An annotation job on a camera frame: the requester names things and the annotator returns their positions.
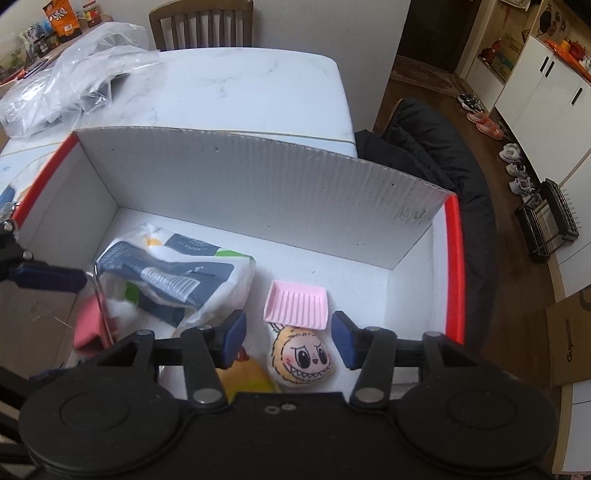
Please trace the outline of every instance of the plastic bag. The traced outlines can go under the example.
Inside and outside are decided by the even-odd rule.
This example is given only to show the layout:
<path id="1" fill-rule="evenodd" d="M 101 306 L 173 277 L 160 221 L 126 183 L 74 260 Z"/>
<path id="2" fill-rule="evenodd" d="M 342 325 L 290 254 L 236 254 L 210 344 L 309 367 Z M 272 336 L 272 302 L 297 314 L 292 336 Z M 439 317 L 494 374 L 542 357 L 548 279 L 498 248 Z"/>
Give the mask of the plastic bag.
<path id="1" fill-rule="evenodd" d="M 64 50 L 54 64 L 16 83 L 0 100 L 0 122 L 10 137 L 27 137 L 61 119 L 111 104 L 111 80 L 159 63 L 148 51 L 148 33 L 137 25 L 106 22 Z"/>
<path id="2" fill-rule="evenodd" d="M 175 330 L 221 322 L 244 307 L 255 264 L 147 223 L 113 240 L 97 260 L 118 339 L 138 329 L 168 338 Z"/>

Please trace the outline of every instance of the wooden chair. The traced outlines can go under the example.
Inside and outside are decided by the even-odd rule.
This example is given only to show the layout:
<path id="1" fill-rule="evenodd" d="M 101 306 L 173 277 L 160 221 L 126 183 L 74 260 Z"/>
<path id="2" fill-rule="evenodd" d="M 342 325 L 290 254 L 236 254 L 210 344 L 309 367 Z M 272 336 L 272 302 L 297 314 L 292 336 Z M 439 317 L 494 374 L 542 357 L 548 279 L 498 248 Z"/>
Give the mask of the wooden chair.
<path id="1" fill-rule="evenodd" d="M 225 47 L 226 46 L 226 18 L 230 17 L 230 34 L 228 47 L 240 46 L 236 42 L 236 17 L 242 12 L 242 45 L 252 46 L 252 0 L 178 0 L 162 5 L 150 12 L 150 26 L 154 34 L 156 48 L 166 51 L 166 41 L 162 29 L 162 20 L 170 19 L 173 47 L 179 48 L 177 17 L 183 17 L 184 48 L 193 48 L 191 42 L 191 23 L 189 15 L 196 15 L 195 47 Z M 219 12 L 219 35 L 214 31 L 214 16 Z M 207 33 L 204 32 L 202 18 L 206 17 Z"/>

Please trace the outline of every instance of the brown door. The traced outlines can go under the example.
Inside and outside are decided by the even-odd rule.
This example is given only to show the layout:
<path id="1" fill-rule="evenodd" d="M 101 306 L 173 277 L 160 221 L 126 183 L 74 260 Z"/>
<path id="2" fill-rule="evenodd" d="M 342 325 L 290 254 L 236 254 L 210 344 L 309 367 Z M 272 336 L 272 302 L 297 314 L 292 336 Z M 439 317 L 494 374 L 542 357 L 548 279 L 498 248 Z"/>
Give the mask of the brown door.
<path id="1" fill-rule="evenodd" d="M 453 72 L 481 0 L 411 0 L 398 55 Z"/>

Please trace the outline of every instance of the white table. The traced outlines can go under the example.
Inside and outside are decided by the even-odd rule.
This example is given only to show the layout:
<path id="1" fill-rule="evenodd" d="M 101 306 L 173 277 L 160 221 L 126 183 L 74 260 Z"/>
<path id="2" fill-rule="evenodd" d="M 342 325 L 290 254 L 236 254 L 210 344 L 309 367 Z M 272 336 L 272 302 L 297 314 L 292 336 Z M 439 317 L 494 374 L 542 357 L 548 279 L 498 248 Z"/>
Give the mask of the white table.
<path id="1" fill-rule="evenodd" d="M 199 48 L 159 57 L 161 63 L 114 80 L 113 104 L 86 115 L 80 128 L 221 130 L 357 156 L 333 60 L 263 48 Z M 17 182 L 27 184 L 68 134 L 58 124 L 29 138 L 11 139 L 0 154 L 0 192 L 35 161 L 27 178 Z"/>

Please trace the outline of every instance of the rug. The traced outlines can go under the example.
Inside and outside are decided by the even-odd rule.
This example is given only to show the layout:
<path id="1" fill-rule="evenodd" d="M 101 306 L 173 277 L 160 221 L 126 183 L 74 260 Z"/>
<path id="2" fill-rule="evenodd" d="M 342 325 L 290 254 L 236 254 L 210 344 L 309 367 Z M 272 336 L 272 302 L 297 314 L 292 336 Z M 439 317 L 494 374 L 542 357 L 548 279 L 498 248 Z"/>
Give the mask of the rug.
<path id="1" fill-rule="evenodd" d="M 464 89 L 458 84 L 453 73 L 401 55 L 396 56 L 390 78 L 451 97 L 464 93 Z"/>

